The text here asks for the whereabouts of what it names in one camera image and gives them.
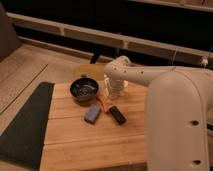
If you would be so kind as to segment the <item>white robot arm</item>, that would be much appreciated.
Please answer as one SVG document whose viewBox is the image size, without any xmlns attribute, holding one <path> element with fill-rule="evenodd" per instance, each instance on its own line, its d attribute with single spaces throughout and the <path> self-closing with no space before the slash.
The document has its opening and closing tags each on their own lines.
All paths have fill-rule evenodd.
<svg viewBox="0 0 213 171">
<path fill-rule="evenodd" d="M 108 87 L 124 81 L 148 88 L 145 126 L 148 171 L 210 171 L 208 112 L 213 70 L 182 66 L 133 67 L 126 56 L 104 69 Z"/>
</svg>

